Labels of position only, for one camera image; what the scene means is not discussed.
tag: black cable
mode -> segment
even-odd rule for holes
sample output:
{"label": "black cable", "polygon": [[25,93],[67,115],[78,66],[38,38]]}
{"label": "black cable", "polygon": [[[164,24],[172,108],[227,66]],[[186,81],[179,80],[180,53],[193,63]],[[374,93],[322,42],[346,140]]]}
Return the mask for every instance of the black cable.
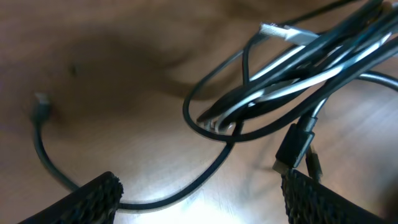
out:
{"label": "black cable", "polygon": [[[342,1],[337,1],[332,4],[329,4],[325,7],[322,7],[320,9],[317,9],[316,11],[310,12],[304,16],[301,16],[296,19],[292,19],[286,22],[283,22],[281,24],[288,24],[292,25],[300,21],[304,21],[306,19],[310,19],[314,16],[317,16],[319,14],[322,14],[324,12],[330,11],[332,9],[335,9],[337,7],[343,6],[349,2],[353,2],[355,0],[342,0]],[[310,44],[309,47],[307,47],[306,50],[304,50],[302,53],[295,55],[292,59],[288,60],[288,63],[285,63],[284,66],[286,68],[283,68],[282,70],[279,70],[280,66],[278,69],[273,69],[271,71],[272,75],[271,77],[262,77],[255,82],[250,82],[249,81],[249,69],[248,69],[248,56],[249,56],[249,50],[253,45],[256,45],[264,40],[266,40],[268,37],[256,34],[249,43],[245,46],[244,50],[240,50],[236,52],[234,55],[230,56],[227,60],[225,60],[223,63],[221,63],[217,68],[215,68],[211,73],[209,73],[205,78],[203,78],[192,90],[192,92],[187,96],[183,103],[183,115],[185,118],[185,121],[188,123],[189,126],[191,126],[194,130],[198,131],[200,134],[217,139],[220,141],[226,142],[226,146],[220,153],[220,155],[215,159],[215,161],[207,168],[206,171],[204,171],[197,179],[195,179],[191,184],[186,186],[184,189],[179,191],[176,194],[173,194],[170,197],[167,197],[163,200],[159,200],[156,202],[152,203],[140,203],[140,204],[133,204],[133,203],[121,203],[120,204],[120,209],[127,209],[127,210],[147,210],[147,209],[154,209],[154,208],[160,208],[164,207],[167,205],[170,205],[172,203],[178,202],[179,200],[183,199],[190,193],[194,192],[199,186],[201,186],[206,180],[208,180],[212,174],[215,173],[215,171],[222,165],[222,163],[225,161],[229,153],[231,152],[235,142],[238,141],[248,141],[250,139],[254,139],[257,137],[261,137],[267,133],[274,132],[278,130],[279,128],[283,127],[287,121],[289,121],[290,118],[293,117],[298,117],[301,114],[303,114],[306,111],[309,111],[311,108],[314,108],[316,106],[316,103],[318,103],[322,98],[328,97],[328,95],[332,94],[335,90],[337,90],[339,87],[342,85],[345,85],[344,83],[349,82],[352,80],[352,78],[356,78],[356,76],[359,75],[360,71],[364,71],[364,69],[367,69],[368,67],[372,67],[373,65],[385,60],[386,58],[390,57],[391,54],[396,50],[397,44],[396,40],[393,40],[390,44],[387,44],[387,47],[390,47],[391,49],[387,49],[387,47],[382,47],[377,52],[374,52],[371,57],[366,57],[366,63],[367,65],[361,65],[356,66],[357,71],[353,71],[351,69],[349,72],[345,72],[345,75],[347,78],[342,79],[335,79],[332,80],[332,82],[328,83],[327,85],[324,86],[321,92],[317,93],[315,96],[312,96],[311,100],[306,100],[302,104],[298,105],[297,108],[295,108],[294,112],[290,112],[290,114],[286,114],[284,117],[281,119],[275,121],[274,123],[257,130],[257,132],[251,133],[250,136],[247,134],[240,134],[242,128],[243,128],[243,121],[239,120],[237,118],[236,126],[233,131],[233,134],[231,136],[224,136],[222,138],[220,135],[213,135],[213,133],[204,133],[191,119],[189,116],[189,104],[194,96],[194,94],[211,78],[213,78],[218,72],[220,72],[222,69],[224,69],[226,66],[228,66],[231,62],[236,60],[240,55],[244,54],[243,57],[243,89],[248,89],[251,90],[252,88],[258,88],[259,86],[266,85],[267,83],[272,83],[272,82],[277,82],[278,80],[283,80],[284,78],[288,78],[290,76],[293,76],[294,74],[291,73],[289,74],[289,70],[292,68],[295,68],[297,65],[300,65],[300,63],[304,61],[309,61],[311,57],[313,57],[314,60],[319,60],[320,57],[319,55],[315,54],[320,52],[322,48],[327,48],[330,47],[329,45],[333,45],[339,38],[341,38],[342,35],[344,35],[345,32],[349,32],[348,29],[353,26],[356,22],[360,22],[360,20],[363,20],[364,18],[367,18],[367,15],[375,10],[375,7],[378,7],[380,5],[380,0],[373,0],[367,3],[364,7],[361,8],[356,14],[350,16],[348,20],[345,22],[341,23],[338,28],[334,29],[331,32],[326,33],[325,35],[322,35],[320,38],[318,38],[316,41],[314,41],[314,44]],[[380,73],[373,73],[373,75],[369,77],[363,77],[362,80],[367,80],[370,82],[376,82],[380,83],[382,85],[388,86],[390,88],[396,85],[398,82],[397,80],[393,80],[391,77],[388,77],[386,75],[380,74]],[[241,94],[241,90],[236,90],[234,92],[234,95],[239,95]],[[78,188],[77,184],[73,183],[67,176],[65,176],[62,172],[60,172],[50,161],[47,153],[45,152],[44,145],[42,142],[42,137],[41,137],[41,127],[43,123],[48,119],[49,117],[49,106],[40,103],[39,107],[37,108],[36,113],[32,117],[32,121],[34,124],[34,144],[35,144],[35,149],[36,152],[39,156],[39,159],[43,163],[43,165],[50,171],[50,173],[57,179],[59,180],[66,188],[70,190],[76,190]]]}

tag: wire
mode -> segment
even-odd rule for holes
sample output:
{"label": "wire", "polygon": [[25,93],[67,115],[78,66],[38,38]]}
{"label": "wire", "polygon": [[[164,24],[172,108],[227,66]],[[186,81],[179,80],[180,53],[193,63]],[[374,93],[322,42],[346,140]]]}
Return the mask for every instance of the wire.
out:
{"label": "wire", "polygon": [[[337,1],[334,3],[331,3],[325,7],[322,7],[320,9],[317,9],[313,12],[310,12],[306,15],[300,16],[299,18],[292,19],[286,22],[283,22],[281,24],[288,24],[292,25],[297,22],[301,22],[310,18],[313,18],[317,15],[320,15],[322,13],[328,12],[332,9],[336,9],[337,7],[344,6],[345,4],[348,4],[349,2],[353,2],[355,0],[342,0],[342,1]],[[254,35],[251,40],[248,42],[248,44],[245,46],[244,50],[240,50],[230,56],[227,60],[225,60],[223,63],[221,63],[219,66],[217,66],[212,72],[210,72],[207,76],[205,76],[202,80],[200,80],[192,92],[186,97],[184,103],[183,103],[183,115],[184,119],[187,122],[189,126],[191,126],[195,131],[198,133],[208,137],[212,138],[215,140],[219,141],[224,141],[226,143],[224,149],[220,153],[220,155],[214,160],[214,162],[207,168],[198,178],[196,178],[191,184],[187,185],[184,189],[180,190],[176,194],[173,194],[172,196],[169,196],[165,199],[158,200],[156,202],[151,202],[151,203],[120,203],[119,208],[120,209],[126,209],[126,210],[150,210],[150,209],[155,209],[155,208],[162,208],[166,207],[168,205],[171,205],[173,203],[178,202],[179,200],[185,198],[186,196],[190,195],[192,192],[194,192],[197,188],[199,188],[203,183],[205,183],[206,180],[208,180],[216,171],[217,169],[222,165],[222,163],[225,161],[225,159],[228,157],[230,154],[234,144],[239,141],[248,141],[251,139],[256,139],[261,136],[265,136],[266,134],[272,133],[281,127],[285,126],[289,122],[291,122],[292,118],[297,118],[300,115],[303,115],[306,112],[309,112],[312,110],[312,113],[316,115],[320,108],[323,106],[323,104],[326,102],[326,99],[328,96],[330,96],[334,91],[337,89],[341,88],[343,85],[347,84],[350,82],[352,79],[357,78],[360,80],[365,80],[369,82],[375,82],[384,86],[387,86],[389,88],[395,89],[395,91],[398,91],[398,80],[387,76],[385,74],[377,73],[377,72],[366,72],[369,68],[373,67],[374,65],[382,62],[383,60],[387,59],[391,55],[394,54],[398,50],[398,40],[394,39],[390,42],[388,42],[385,46],[380,47],[379,49],[375,50],[372,54],[368,55],[367,57],[363,58],[356,64],[348,67],[346,70],[342,71],[341,74],[338,74],[335,78],[332,80],[329,80],[325,86],[323,86],[321,89],[319,89],[316,93],[308,97],[305,101],[303,101],[300,105],[298,105],[296,108],[294,108],[291,112],[287,113],[285,116],[282,118],[278,119],[277,121],[273,122],[272,124],[257,130],[253,133],[249,134],[241,134],[244,120],[241,119],[241,114],[239,113],[247,113],[245,116],[254,116],[256,113],[260,112],[266,113],[267,110],[269,109],[264,109],[262,106],[264,105],[269,105],[270,108],[278,108],[279,106],[284,105],[286,102],[294,99],[297,97],[301,92],[303,91],[298,91],[293,94],[284,96],[282,98],[278,98],[277,100],[270,100],[264,103],[261,103],[260,105],[253,106],[253,107],[247,107],[244,106],[240,108],[240,110],[237,110],[237,113],[235,115],[238,115],[237,117],[234,118],[234,122],[236,122],[234,131],[231,136],[223,136],[223,135],[218,135],[214,134],[208,131],[203,130],[201,127],[197,126],[195,122],[191,119],[189,115],[189,105],[190,101],[192,100],[192,97],[194,94],[206,83],[208,82],[211,78],[213,78],[216,74],[218,74],[222,69],[224,69],[226,66],[228,66],[231,62],[236,60],[238,57],[243,55],[243,61],[242,61],[242,66],[243,66],[243,86],[240,89],[233,90],[228,96],[220,98],[219,99],[219,105],[215,106],[215,109],[209,110],[207,114],[203,116],[209,116],[214,111],[217,110],[227,110],[228,106],[231,104],[231,102],[238,101],[254,91],[258,91],[264,86],[271,85],[271,83],[279,82],[279,81],[286,81],[291,77],[307,77],[312,70],[308,69],[296,69],[297,66],[303,65],[303,64],[308,64],[309,68],[313,69],[315,68],[314,65],[322,60],[322,57],[325,56],[328,51],[325,49],[334,49],[333,46],[335,46],[337,43],[340,43],[340,40],[342,38],[347,38],[347,35],[345,32],[349,32],[349,29],[355,26],[356,24],[358,25],[358,22],[363,22],[364,20],[369,18],[369,15],[376,10],[376,8],[380,5],[381,1],[380,0],[373,0],[370,1],[369,3],[365,4],[357,13],[353,14],[350,16],[347,20],[345,20],[343,23],[341,23],[336,29],[333,29],[330,32],[327,32],[326,34],[322,35],[320,38],[315,40],[313,43],[305,47],[303,50],[298,52],[297,54],[293,55],[291,58],[288,58],[286,61],[281,63],[280,65],[274,67],[271,71],[267,73],[267,76],[262,76],[258,77],[255,80],[250,81],[249,77],[249,69],[248,69],[248,57],[249,57],[249,50],[253,45],[259,44],[265,40],[268,39],[267,36],[259,35],[256,34]],[[43,123],[45,122],[46,118],[48,118],[49,115],[49,109],[48,106],[44,106],[43,109],[45,111],[45,117],[39,116],[42,115],[38,113],[39,115],[34,115],[32,118],[33,124],[34,124],[34,145],[35,145],[35,150],[37,152],[37,155],[40,159],[40,161],[43,163],[43,165],[49,170],[49,172],[57,179],[59,180],[66,188],[70,190],[76,190],[78,189],[77,184],[72,182],[66,175],[64,175],[62,172],[60,172],[54,164],[51,162],[50,158],[48,157],[47,153],[45,152],[45,148],[42,142],[42,137],[41,137],[41,127]]]}

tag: bundled cable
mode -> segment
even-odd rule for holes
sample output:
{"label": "bundled cable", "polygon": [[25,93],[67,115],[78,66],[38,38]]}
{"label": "bundled cable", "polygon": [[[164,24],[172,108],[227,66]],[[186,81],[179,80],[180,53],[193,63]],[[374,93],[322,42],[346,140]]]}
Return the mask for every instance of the bundled cable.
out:
{"label": "bundled cable", "polygon": [[[281,145],[277,159],[287,167],[298,163],[296,154],[304,155],[313,139],[317,114],[327,98],[354,79],[378,83],[398,91],[398,80],[385,74],[370,71],[375,65],[398,52],[398,39],[388,40],[398,24],[398,9],[383,7],[381,0],[370,0],[336,27],[314,34],[292,27],[324,12],[344,6],[353,0],[340,0],[299,18],[275,26],[262,24],[260,31],[211,73],[199,81],[183,103],[183,116],[197,133],[226,143],[215,161],[196,180],[181,191],[152,203],[121,203],[119,208],[148,210],[178,202],[194,192],[222,165],[236,142],[250,141],[278,131],[299,118]],[[294,45],[275,60],[269,62],[255,75],[249,72],[250,49],[271,36],[283,37]],[[243,85],[222,96],[195,122],[190,117],[189,106],[195,95],[211,78],[242,55]],[[244,121],[262,116],[292,101],[309,87],[326,81],[295,108],[276,121],[250,133],[241,134]],[[35,149],[43,165],[70,190],[77,184],[62,174],[47,156],[41,137],[41,128],[49,118],[48,101],[40,101],[32,117],[35,127]],[[232,135],[222,134],[234,124]]]}

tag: cable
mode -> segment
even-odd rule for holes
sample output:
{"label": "cable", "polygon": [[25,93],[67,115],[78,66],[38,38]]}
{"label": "cable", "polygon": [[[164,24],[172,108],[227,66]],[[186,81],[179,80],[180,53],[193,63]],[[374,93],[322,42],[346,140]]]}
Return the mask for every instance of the cable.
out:
{"label": "cable", "polygon": [[[310,12],[304,16],[301,16],[296,19],[292,19],[286,22],[281,23],[281,25],[292,25],[297,22],[301,22],[312,17],[315,17],[319,14],[328,12],[332,9],[336,9],[337,7],[344,6],[349,2],[353,2],[355,0],[342,0],[331,3],[325,7],[317,9],[313,12]],[[219,73],[222,69],[228,66],[231,62],[236,60],[239,56],[243,55],[243,86],[236,90],[233,90],[228,96],[224,96],[218,100],[219,105],[215,106],[212,110],[209,110],[208,114],[211,114],[217,110],[227,110],[230,106],[231,102],[238,101],[251,93],[260,90],[269,85],[273,85],[279,81],[286,81],[293,77],[309,78],[316,74],[312,74],[311,71],[316,70],[316,68],[320,69],[320,67],[316,67],[318,62],[322,61],[323,57],[330,52],[331,49],[334,49],[336,44],[341,44],[341,40],[351,38],[355,36],[355,32],[350,32],[350,29],[353,26],[358,25],[358,23],[364,24],[364,21],[371,18],[376,11],[378,11],[381,1],[380,0],[372,0],[365,4],[359,11],[351,15],[347,20],[342,22],[337,28],[321,35],[321,37],[314,40],[311,44],[304,47],[301,51],[297,52],[278,66],[275,66],[272,70],[268,71],[266,75],[258,77],[255,80],[250,80],[249,76],[249,65],[248,65],[248,57],[249,51],[252,46],[259,44],[260,42],[267,40],[268,36],[256,34],[254,35],[248,44],[245,46],[244,50],[240,50],[230,56],[227,60],[221,63],[218,67],[216,67],[212,72],[210,72],[207,76],[205,76],[201,81],[199,81],[192,92],[186,97],[183,103],[183,116],[185,121],[189,126],[191,126],[198,133],[215,140],[224,141],[226,146],[220,153],[220,155],[215,159],[215,161],[205,170],[197,179],[195,179],[191,184],[187,185],[184,189],[173,194],[170,197],[165,199],[151,202],[151,203],[121,203],[119,208],[126,210],[148,210],[154,208],[161,208],[168,205],[171,205],[179,200],[183,199],[187,195],[190,195],[197,188],[199,188],[206,180],[208,180],[222,165],[227,156],[230,154],[234,144],[240,141],[248,141],[252,139],[256,139],[266,134],[273,133],[278,129],[284,127],[289,124],[292,119],[298,118],[299,116],[312,112],[312,116],[316,116],[319,112],[320,108],[326,102],[326,99],[337,89],[341,88],[343,85],[350,82],[352,79],[358,78],[360,80],[365,80],[369,82],[378,83],[389,88],[398,91],[398,80],[392,77],[389,77],[385,74],[377,73],[377,72],[366,72],[371,67],[376,64],[382,62],[383,60],[389,58],[395,52],[398,51],[398,40],[395,38],[392,41],[389,41],[386,45],[380,47],[375,50],[373,53],[369,54],[367,57],[362,58],[362,60],[357,63],[351,65],[350,67],[344,69],[342,72],[337,74],[335,78],[328,80],[327,83],[321,87],[318,91],[304,100],[301,104],[296,106],[292,111],[287,113],[285,116],[281,117],[277,121],[274,121],[270,125],[261,128],[257,131],[254,131],[249,134],[241,134],[244,119],[241,119],[243,116],[240,113],[245,113],[245,116],[253,116],[258,111],[260,114],[266,113],[269,109],[264,109],[262,106],[268,105],[269,108],[278,108],[283,106],[286,102],[297,97],[302,90],[297,91],[295,93],[286,95],[284,97],[278,98],[276,100],[270,100],[264,103],[261,103],[259,106],[243,106],[240,110],[237,110],[237,115],[233,121],[236,123],[234,131],[231,136],[224,136],[215,133],[208,132],[203,130],[201,127],[197,126],[195,122],[191,119],[189,115],[189,104],[192,100],[194,94],[211,78],[213,78],[217,73]],[[381,27],[380,29],[388,30],[387,26]],[[34,145],[37,155],[43,165],[49,170],[49,172],[59,180],[66,188],[70,190],[76,190],[78,188],[77,184],[72,182],[67,176],[65,176],[62,172],[60,172],[54,164],[51,162],[47,153],[45,152],[45,148],[42,142],[41,130],[42,125],[48,120],[50,116],[50,106],[48,102],[39,102],[38,107],[36,108],[35,113],[32,116],[32,122],[34,124]]]}

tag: brown table surface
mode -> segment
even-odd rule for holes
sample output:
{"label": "brown table surface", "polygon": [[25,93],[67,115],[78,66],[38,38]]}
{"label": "brown table surface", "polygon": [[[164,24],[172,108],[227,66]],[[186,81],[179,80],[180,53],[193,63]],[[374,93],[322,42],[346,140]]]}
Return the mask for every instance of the brown table surface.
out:
{"label": "brown table surface", "polygon": [[[124,200],[162,198],[191,182],[223,148],[183,121],[192,85],[241,48],[260,21],[290,19],[326,2],[0,0],[0,223],[19,222],[68,194],[34,151],[28,116],[35,92],[55,104],[44,142],[69,177],[85,184],[110,170],[123,183]],[[300,27],[327,29],[360,4]],[[286,46],[271,40],[253,50],[252,70]],[[398,77],[397,62],[376,70]],[[212,81],[193,101],[193,116],[237,85],[240,73],[236,62]],[[382,217],[398,189],[396,94],[353,81],[322,109],[313,142],[323,183]],[[248,122],[247,130],[297,102]],[[280,176],[270,169],[286,130],[237,144],[186,200],[153,213],[119,212],[115,223],[287,223]]]}

